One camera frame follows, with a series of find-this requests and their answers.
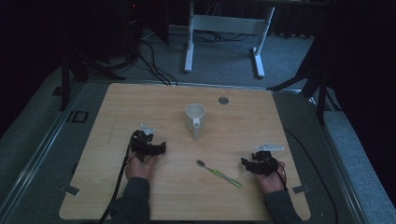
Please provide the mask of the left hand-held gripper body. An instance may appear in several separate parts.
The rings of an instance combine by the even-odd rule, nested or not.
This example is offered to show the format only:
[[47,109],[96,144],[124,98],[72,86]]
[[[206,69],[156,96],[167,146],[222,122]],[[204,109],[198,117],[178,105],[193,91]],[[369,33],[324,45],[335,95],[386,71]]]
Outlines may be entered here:
[[149,128],[141,124],[140,130],[136,130],[132,134],[129,142],[129,149],[139,160],[143,161],[146,156],[155,155],[155,148],[151,144],[155,132],[155,128]]

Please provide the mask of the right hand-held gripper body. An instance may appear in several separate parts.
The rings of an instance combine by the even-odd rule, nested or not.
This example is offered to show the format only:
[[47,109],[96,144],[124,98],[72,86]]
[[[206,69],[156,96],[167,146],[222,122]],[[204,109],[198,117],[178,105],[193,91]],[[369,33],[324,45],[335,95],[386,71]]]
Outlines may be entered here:
[[258,175],[270,175],[278,169],[278,162],[271,152],[281,151],[284,148],[279,145],[265,143],[261,146],[255,147],[256,152],[251,154],[251,159],[253,159],[253,165],[251,172]]

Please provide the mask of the person's right hand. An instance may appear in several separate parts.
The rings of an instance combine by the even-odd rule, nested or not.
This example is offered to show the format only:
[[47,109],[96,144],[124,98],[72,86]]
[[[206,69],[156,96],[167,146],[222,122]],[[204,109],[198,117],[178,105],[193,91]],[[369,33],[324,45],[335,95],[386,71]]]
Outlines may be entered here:
[[277,164],[277,171],[270,175],[254,175],[264,195],[277,191],[284,191],[286,189],[285,163],[279,161]]

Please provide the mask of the person's left hand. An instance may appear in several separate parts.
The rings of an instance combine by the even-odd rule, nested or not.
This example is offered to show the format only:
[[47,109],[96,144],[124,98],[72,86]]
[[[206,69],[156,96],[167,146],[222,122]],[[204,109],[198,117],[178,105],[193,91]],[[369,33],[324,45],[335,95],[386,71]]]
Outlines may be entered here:
[[151,171],[157,159],[157,156],[153,156],[150,157],[147,162],[142,162],[134,155],[132,151],[129,151],[127,164],[125,166],[125,175],[127,179],[140,177],[149,180]]

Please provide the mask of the green toothbrush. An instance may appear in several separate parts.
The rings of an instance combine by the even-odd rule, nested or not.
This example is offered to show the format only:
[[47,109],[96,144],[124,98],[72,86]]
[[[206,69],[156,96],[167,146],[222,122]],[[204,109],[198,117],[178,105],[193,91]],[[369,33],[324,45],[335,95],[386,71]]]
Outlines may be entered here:
[[213,168],[210,168],[210,167],[206,166],[205,163],[203,161],[201,161],[201,160],[197,160],[196,164],[198,166],[200,166],[200,167],[205,168],[207,171],[211,172],[212,174],[217,175],[217,176],[227,180],[228,182],[230,182],[231,184],[233,184],[234,186],[236,186],[236,187],[238,187],[240,189],[243,187],[243,185],[241,183],[239,183],[238,181],[228,177],[227,175],[223,174],[219,170],[216,170],[216,169],[213,169]]

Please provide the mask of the wooden table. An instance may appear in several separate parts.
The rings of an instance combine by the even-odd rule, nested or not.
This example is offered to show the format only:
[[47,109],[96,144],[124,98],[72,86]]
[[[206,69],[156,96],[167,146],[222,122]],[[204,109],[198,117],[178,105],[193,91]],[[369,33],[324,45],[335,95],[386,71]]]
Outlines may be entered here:
[[[219,98],[229,103],[221,105]],[[186,127],[185,108],[205,107],[204,126],[197,141]],[[262,191],[241,158],[256,146],[282,146],[274,151],[285,162],[289,189],[301,184],[274,97],[263,90],[111,84],[83,150],[67,194],[62,219],[98,219],[114,190],[126,182],[118,178],[132,133],[144,124],[155,128],[153,141],[166,142],[150,180],[151,219],[264,221],[269,215]],[[240,189],[196,164],[219,170],[243,185]]]

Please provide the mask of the black tripod stand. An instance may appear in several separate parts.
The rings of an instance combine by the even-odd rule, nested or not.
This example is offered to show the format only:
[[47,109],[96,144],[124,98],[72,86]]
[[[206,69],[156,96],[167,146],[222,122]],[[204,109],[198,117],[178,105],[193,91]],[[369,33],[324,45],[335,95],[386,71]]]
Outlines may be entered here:
[[89,75],[85,71],[84,63],[87,63],[93,69],[104,74],[106,77],[115,80],[124,80],[124,77],[120,77],[112,73],[109,69],[104,68],[99,63],[90,59],[82,51],[77,49],[71,41],[65,42],[66,54],[62,60],[62,104],[60,107],[61,111],[64,111],[71,101],[71,89],[70,89],[70,74],[73,74],[77,82],[86,82]]
[[326,97],[329,95],[327,88],[331,84],[331,77],[336,68],[336,60],[329,53],[320,47],[311,47],[305,55],[296,75],[278,85],[268,87],[268,91],[282,91],[287,87],[306,80],[302,88],[302,95],[305,98],[312,97],[318,91],[318,103],[316,117],[321,125],[325,124],[324,111]]

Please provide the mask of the white metal desk frame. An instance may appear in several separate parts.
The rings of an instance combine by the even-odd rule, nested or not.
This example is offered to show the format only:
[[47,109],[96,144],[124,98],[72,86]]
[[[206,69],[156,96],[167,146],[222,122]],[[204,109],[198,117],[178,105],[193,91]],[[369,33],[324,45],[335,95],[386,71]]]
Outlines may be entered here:
[[261,54],[273,15],[275,13],[275,9],[275,7],[269,7],[266,11],[265,17],[261,20],[209,16],[196,14],[194,12],[194,1],[190,0],[188,46],[186,50],[184,71],[189,73],[192,70],[194,51],[193,34],[195,31],[257,35],[260,38],[259,42],[258,45],[252,49],[251,53],[258,78],[264,78],[265,71]]

